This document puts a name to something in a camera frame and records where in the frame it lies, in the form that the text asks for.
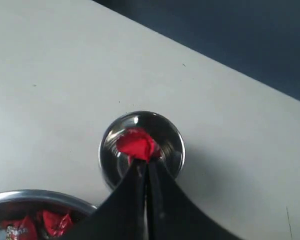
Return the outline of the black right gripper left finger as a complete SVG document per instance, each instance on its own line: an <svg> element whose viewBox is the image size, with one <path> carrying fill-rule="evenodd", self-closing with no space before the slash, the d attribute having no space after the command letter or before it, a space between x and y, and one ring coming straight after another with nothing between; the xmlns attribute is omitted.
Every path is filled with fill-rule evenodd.
<svg viewBox="0 0 300 240"><path fill-rule="evenodd" d="M135 159L96 211L64 234L66 240L142 240L147 163Z"/></svg>

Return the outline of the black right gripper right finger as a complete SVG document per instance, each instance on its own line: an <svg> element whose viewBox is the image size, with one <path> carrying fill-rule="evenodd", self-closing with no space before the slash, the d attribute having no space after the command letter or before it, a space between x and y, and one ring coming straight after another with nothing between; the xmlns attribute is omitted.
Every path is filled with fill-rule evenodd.
<svg viewBox="0 0 300 240"><path fill-rule="evenodd" d="M202 212L163 163L147 165L147 223L150 240L240 240Z"/></svg>

